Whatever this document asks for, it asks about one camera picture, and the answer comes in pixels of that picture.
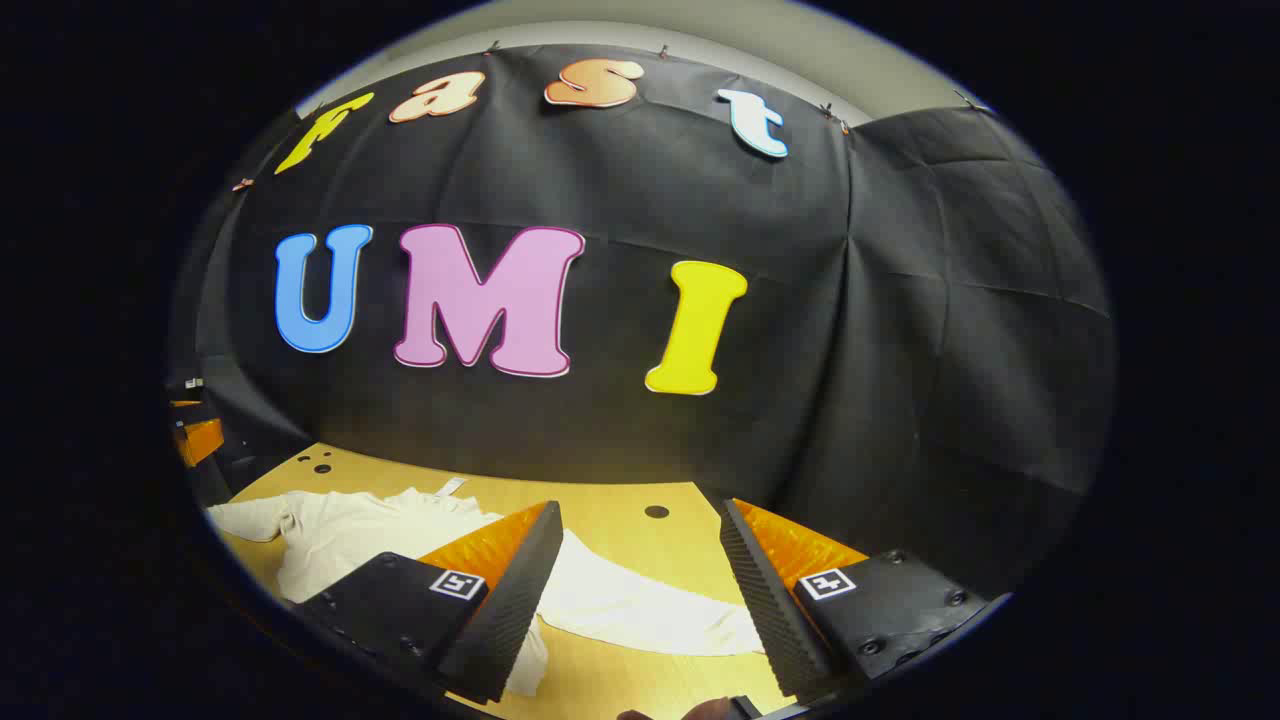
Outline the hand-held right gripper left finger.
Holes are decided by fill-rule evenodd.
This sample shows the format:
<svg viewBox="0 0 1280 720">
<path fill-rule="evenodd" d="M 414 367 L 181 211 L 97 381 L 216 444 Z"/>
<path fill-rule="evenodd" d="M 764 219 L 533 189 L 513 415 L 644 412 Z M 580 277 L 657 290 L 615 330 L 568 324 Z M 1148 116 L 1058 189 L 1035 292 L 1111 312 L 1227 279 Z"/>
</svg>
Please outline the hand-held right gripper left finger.
<svg viewBox="0 0 1280 720">
<path fill-rule="evenodd" d="M 381 552 L 293 607 L 355 665 L 407 694 L 477 705 L 506 692 L 564 534 L 535 503 L 421 557 Z"/>
</svg>

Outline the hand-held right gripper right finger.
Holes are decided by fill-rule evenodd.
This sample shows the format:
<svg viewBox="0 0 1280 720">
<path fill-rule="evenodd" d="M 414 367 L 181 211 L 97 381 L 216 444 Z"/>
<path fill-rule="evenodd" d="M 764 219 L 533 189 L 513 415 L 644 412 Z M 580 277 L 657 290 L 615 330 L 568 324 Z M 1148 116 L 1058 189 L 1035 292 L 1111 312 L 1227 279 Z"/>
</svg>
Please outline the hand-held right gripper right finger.
<svg viewBox="0 0 1280 720">
<path fill-rule="evenodd" d="M 741 498 L 719 505 L 719 542 L 774 680 L 804 705 L 908 676 L 1011 598 L 901 544 L 856 550 Z"/>
</svg>

